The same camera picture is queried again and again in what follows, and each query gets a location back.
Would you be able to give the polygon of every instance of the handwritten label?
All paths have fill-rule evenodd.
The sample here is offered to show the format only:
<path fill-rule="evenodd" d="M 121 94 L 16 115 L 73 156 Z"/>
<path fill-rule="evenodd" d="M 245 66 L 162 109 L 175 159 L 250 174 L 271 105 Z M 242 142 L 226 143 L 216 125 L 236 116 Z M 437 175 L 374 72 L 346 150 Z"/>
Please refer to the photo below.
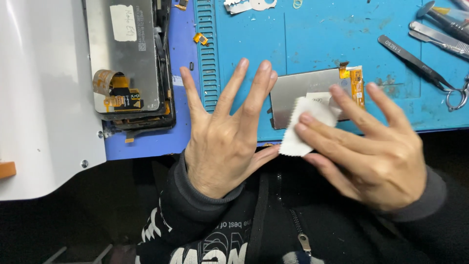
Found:
<path fill-rule="evenodd" d="M 331 100 L 331 93 L 330 92 L 323 92 L 323 93 L 307 93 L 306 98 L 312 99 L 313 101 L 317 101 L 323 103 L 325 105 L 329 105 L 329 101 Z"/>
<path fill-rule="evenodd" d="M 114 39 L 117 41 L 137 41 L 134 7 L 132 5 L 110 6 Z"/>

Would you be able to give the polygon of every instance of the scratched mat surface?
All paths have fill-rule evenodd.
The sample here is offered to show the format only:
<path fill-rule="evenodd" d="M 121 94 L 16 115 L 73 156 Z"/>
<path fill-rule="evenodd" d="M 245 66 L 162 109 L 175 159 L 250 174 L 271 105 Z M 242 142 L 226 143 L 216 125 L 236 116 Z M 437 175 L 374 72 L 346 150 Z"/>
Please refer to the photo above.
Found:
<path fill-rule="evenodd" d="M 278 0 L 275 8 L 230 15 L 223 0 L 199 0 L 198 5 L 214 4 L 210 7 L 215 16 L 199 17 L 197 21 L 199 28 L 202 24 L 212 23 L 216 29 L 210 40 L 213 38 L 215 45 L 211 48 L 215 48 L 218 55 L 214 60 L 218 71 L 218 93 L 241 57 L 250 60 L 250 69 L 235 99 L 233 112 L 246 98 L 256 68 L 264 59 L 272 62 L 279 75 L 333 68 L 339 62 L 349 61 L 350 66 L 363 66 L 366 82 L 374 81 L 384 86 L 387 94 L 405 110 L 416 130 L 468 127 L 469 106 L 449 113 L 444 103 L 446 94 L 422 81 L 378 43 L 380 35 L 387 35 L 438 71 L 453 86 L 461 87 L 469 70 L 466 61 L 408 35 L 408 24 L 415 20 L 417 6 L 422 5 L 422 1 L 367 2 L 304 0 L 299 9 L 294 9 L 293 0 Z M 452 6 L 449 0 L 441 0 L 439 5 Z M 199 57 L 204 59 L 200 50 Z M 367 110 L 384 122 L 371 99 L 366 96 L 365 100 Z M 259 141 L 280 140 L 284 133 L 284 130 L 272 128 L 270 108 L 270 98 L 267 98 L 259 122 Z M 341 122 L 339 127 L 359 132 L 351 122 Z"/>

